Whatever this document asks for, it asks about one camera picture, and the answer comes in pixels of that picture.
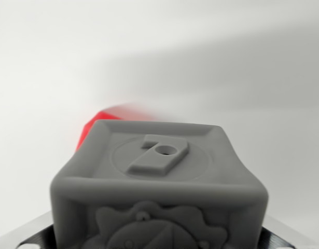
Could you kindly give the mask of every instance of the circular recess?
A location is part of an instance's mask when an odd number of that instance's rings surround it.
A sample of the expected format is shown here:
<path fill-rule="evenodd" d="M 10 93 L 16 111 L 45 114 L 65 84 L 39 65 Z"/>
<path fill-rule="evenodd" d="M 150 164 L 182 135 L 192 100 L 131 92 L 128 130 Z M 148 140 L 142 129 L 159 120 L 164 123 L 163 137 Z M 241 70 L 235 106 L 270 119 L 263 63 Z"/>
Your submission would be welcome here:
<path fill-rule="evenodd" d="M 201 147 L 189 142 L 188 154 L 167 174 L 165 177 L 154 175 L 132 175 L 126 173 L 128 166 L 135 159 L 146 153 L 148 149 L 142 148 L 142 138 L 130 139 L 117 144 L 110 150 L 110 163 L 115 166 L 122 174 L 131 178 L 144 180 L 160 180 L 160 181 L 187 181 L 194 179 L 204 173 L 205 170 L 212 164 L 211 156 Z M 172 149 L 160 149 L 159 152 L 165 154 L 172 153 Z M 102 162 L 102 167 L 99 167 L 97 172 L 98 177 L 105 177 L 105 172 L 101 169 L 106 168 L 107 161 Z"/>
<path fill-rule="evenodd" d="M 169 145 L 161 145 L 155 148 L 155 151 L 162 155 L 173 155 L 177 153 L 177 149 Z"/>

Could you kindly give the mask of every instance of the metal plate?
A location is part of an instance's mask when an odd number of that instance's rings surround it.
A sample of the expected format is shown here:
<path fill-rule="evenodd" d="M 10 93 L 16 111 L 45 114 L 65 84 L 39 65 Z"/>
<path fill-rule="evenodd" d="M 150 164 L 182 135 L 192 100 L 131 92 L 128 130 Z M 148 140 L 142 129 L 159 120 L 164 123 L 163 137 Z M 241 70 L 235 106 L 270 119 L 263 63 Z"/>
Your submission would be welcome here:
<path fill-rule="evenodd" d="M 310 239 L 270 216 L 265 217 L 263 226 L 258 243 L 259 249 L 302 248 L 303 246 L 311 248 L 310 246 L 315 245 Z M 38 244 L 41 249 L 56 249 L 51 212 L 0 237 L 0 249 L 16 249 L 25 243 Z"/>
<path fill-rule="evenodd" d="M 21 244 L 24 243 L 38 244 L 41 249 L 57 249 L 52 226 L 49 226 L 39 233 L 31 236 Z M 276 249 L 278 247 L 295 248 L 284 239 L 278 237 L 268 229 L 263 228 L 258 243 L 258 249 Z"/>

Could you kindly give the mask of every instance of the cube side face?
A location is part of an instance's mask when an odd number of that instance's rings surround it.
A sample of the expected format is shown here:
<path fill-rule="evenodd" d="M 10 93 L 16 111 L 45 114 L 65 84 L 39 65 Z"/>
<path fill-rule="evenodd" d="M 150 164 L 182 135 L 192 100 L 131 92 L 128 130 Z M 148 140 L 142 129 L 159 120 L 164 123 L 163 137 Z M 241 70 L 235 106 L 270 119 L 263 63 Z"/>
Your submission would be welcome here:
<path fill-rule="evenodd" d="M 268 195 L 220 127 L 100 120 L 51 199 L 59 249 L 254 249 Z"/>

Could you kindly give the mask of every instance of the cube top face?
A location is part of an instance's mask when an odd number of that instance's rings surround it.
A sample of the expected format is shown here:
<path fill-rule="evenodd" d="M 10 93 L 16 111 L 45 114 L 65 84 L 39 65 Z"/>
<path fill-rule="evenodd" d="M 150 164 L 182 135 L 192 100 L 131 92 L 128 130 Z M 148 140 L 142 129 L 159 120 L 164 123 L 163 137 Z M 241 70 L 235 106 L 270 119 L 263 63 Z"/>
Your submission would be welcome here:
<path fill-rule="evenodd" d="M 58 248 L 91 236 L 89 249 L 117 246 L 136 227 L 162 227 L 170 238 L 186 229 L 209 249 L 254 249 L 268 195 L 221 127 L 99 120 L 53 180 L 51 199 Z M 151 221 L 135 224 L 140 213 Z"/>

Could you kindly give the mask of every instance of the gray cube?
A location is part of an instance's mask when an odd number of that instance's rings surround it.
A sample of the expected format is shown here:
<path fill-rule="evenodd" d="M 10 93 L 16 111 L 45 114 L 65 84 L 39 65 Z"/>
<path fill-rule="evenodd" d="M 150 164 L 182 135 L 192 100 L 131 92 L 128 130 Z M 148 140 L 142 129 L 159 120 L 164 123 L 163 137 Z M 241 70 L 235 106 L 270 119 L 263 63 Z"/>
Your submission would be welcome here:
<path fill-rule="evenodd" d="M 51 184 L 58 249 L 255 249 L 267 201 L 202 124 L 98 120 Z"/>

